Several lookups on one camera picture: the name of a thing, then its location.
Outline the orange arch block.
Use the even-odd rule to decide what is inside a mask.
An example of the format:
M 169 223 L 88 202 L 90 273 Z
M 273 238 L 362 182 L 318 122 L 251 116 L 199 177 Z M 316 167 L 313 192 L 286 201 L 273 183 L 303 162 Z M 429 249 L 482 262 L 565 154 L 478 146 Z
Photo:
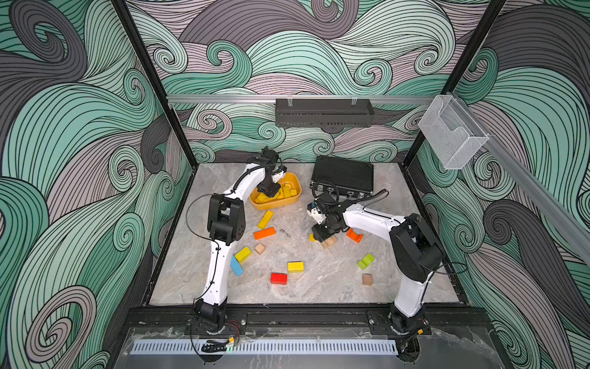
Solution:
M 356 242 L 357 244 L 359 244 L 359 243 L 361 243 L 362 239 L 364 238 L 364 235 L 358 234 L 355 232 L 355 230 L 353 230 L 352 228 L 349 228 L 347 231 L 347 237 L 349 239 L 351 239 L 352 241 Z

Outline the green arch block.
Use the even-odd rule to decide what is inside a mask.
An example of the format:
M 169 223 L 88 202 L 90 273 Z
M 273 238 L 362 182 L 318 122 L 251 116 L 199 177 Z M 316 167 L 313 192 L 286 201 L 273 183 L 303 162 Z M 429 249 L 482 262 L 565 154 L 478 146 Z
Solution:
M 357 266 L 361 270 L 365 270 L 371 264 L 373 264 L 374 261 L 375 261 L 375 257 L 372 254 L 367 253 L 363 258 L 361 258 L 361 260 L 358 261 Z

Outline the black electronics box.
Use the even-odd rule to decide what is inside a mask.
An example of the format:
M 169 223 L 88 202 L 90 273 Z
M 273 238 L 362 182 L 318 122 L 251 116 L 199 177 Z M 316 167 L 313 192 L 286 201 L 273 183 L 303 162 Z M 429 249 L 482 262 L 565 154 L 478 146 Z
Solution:
M 338 191 L 347 198 L 367 198 L 373 194 L 374 166 L 345 158 L 318 156 L 310 187 L 316 192 Z

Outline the yellow green block left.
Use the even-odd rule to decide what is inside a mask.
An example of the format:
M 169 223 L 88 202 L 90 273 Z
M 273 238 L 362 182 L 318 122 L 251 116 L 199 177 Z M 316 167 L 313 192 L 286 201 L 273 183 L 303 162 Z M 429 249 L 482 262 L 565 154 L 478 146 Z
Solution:
M 252 255 L 252 250 L 249 247 L 244 247 L 238 253 L 236 253 L 235 258 L 241 264 L 247 261 L 248 258 Z

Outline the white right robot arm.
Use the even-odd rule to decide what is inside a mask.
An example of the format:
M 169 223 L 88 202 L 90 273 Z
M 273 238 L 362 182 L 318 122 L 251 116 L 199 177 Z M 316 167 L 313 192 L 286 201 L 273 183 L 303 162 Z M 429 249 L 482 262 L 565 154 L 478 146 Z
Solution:
M 340 194 L 314 195 L 307 214 L 315 221 L 311 231 L 316 241 L 325 243 L 334 235 L 360 230 L 390 243 L 402 274 L 396 298 L 390 308 L 393 331 L 409 335 L 426 327 L 422 317 L 427 287 L 442 265 L 439 239 L 418 214 L 390 215 L 368 208 L 368 202 L 386 194 L 382 190 L 367 198 L 340 199 Z

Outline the yellow block near red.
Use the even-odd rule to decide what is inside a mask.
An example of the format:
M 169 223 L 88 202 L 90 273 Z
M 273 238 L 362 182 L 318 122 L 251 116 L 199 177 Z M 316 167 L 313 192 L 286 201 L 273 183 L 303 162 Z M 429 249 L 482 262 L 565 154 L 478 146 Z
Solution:
M 289 273 L 301 273 L 304 272 L 305 267 L 302 261 L 292 261 L 287 263 L 287 270 Z

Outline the orange rectangular block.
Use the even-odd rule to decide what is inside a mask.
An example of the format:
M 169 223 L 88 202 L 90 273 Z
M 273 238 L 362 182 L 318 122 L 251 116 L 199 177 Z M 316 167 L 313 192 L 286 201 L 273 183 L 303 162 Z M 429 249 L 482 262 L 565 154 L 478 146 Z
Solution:
M 258 232 L 255 232 L 254 233 L 254 239 L 255 240 L 261 240 L 263 238 L 267 238 L 267 237 L 273 236 L 275 234 L 276 234 L 276 230 L 275 230 L 274 227 L 265 228 L 265 229 L 262 229 L 262 230 L 260 230 Z

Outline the blue long block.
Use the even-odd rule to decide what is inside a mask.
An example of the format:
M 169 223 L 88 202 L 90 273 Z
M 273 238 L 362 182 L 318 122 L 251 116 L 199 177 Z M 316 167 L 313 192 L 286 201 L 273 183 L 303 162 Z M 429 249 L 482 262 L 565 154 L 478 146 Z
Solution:
M 230 260 L 230 267 L 236 276 L 241 276 L 244 273 L 244 269 L 241 267 L 240 262 L 235 258 L 234 255 Z

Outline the clear plastic wall holder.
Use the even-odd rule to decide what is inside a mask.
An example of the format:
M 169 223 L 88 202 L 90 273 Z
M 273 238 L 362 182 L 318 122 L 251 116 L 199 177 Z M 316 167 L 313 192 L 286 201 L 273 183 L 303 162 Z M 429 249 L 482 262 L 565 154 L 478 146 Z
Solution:
M 489 140 L 475 114 L 455 95 L 436 96 L 419 130 L 446 170 L 462 169 Z

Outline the orange plastic tub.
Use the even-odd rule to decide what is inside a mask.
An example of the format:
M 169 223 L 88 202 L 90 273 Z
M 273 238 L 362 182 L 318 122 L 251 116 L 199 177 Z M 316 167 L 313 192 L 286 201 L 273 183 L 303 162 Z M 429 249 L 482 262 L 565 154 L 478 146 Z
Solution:
M 266 211 L 272 208 L 279 208 L 294 204 L 301 196 L 302 187 L 298 177 L 291 172 L 279 181 L 281 189 L 272 198 L 261 194 L 255 189 L 250 195 L 250 203 L 259 211 Z

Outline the black wall tray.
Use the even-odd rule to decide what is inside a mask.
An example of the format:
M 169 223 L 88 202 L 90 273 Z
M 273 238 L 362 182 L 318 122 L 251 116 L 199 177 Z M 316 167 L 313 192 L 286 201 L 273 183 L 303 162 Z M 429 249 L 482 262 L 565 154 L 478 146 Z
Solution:
M 278 98 L 275 102 L 275 121 L 282 128 L 366 128 L 374 117 L 369 99 Z

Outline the natural wood cube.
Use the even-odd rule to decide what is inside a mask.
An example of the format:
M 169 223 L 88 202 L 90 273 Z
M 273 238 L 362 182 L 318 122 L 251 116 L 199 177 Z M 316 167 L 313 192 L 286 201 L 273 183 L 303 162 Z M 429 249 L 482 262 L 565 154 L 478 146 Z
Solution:
M 363 276 L 362 276 L 362 284 L 364 286 L 371 286 L 373 284 L 373 275 L 371 275 L 371 274 L 363 274 Z
M 255 247 L 255 251 L 258 253 L 258 255 L 262 255 L 266 251 L 266 247 L 263 244 L 258 244 Z

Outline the natural wood cube left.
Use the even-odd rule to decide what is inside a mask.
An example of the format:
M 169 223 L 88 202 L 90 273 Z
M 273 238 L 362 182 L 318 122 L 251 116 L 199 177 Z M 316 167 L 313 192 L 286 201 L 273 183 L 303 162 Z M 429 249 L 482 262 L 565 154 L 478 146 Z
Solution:
M 266 251 L 266 247 L 263 244 L 258 244 L 255 247 L 255 251 L 258 253 L 258 255 L 262 255 Z

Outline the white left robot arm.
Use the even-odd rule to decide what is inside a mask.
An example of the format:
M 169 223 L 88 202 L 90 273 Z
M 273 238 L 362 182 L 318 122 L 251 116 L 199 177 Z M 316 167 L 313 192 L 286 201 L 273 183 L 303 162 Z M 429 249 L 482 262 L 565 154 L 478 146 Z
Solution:
M 244 200 L 255 189 L 268 197 L 275 196 L 286 173 L 279 154 L 264 147 L 247 160 L 240 177 L 226 191 L 213 193 L 209 198 L 205 239 L 210 241 L 210 263 L 204 290 L 195 299 L 194 310 L 204 324 L 217 331 L 225 326 L 233 250 L 246 230 Z

